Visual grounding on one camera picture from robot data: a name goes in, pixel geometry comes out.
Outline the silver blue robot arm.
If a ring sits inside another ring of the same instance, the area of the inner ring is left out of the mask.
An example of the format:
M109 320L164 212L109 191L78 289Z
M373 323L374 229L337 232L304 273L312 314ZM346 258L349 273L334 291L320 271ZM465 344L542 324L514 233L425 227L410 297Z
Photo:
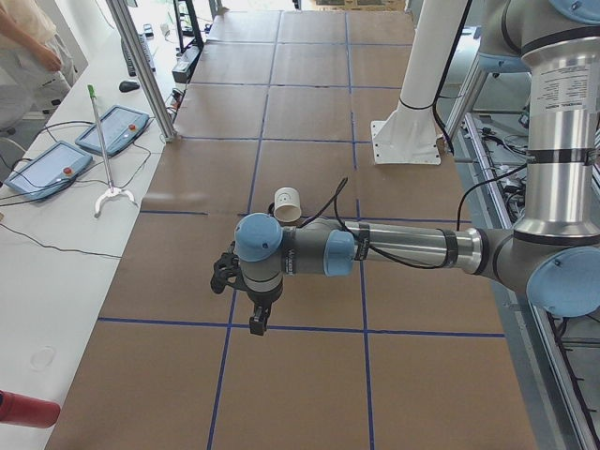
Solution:
M509 230L423 229L315 216L301 225L255 213L242 218L215 262L215 293L245 292L253 334L267 328L287 275L350 274L381 259L416 269L459 268L523 293L571 318L599 306L599 229L590 218L599 118L599 5L595 1L489 1L481 63L531 72L526 201Z

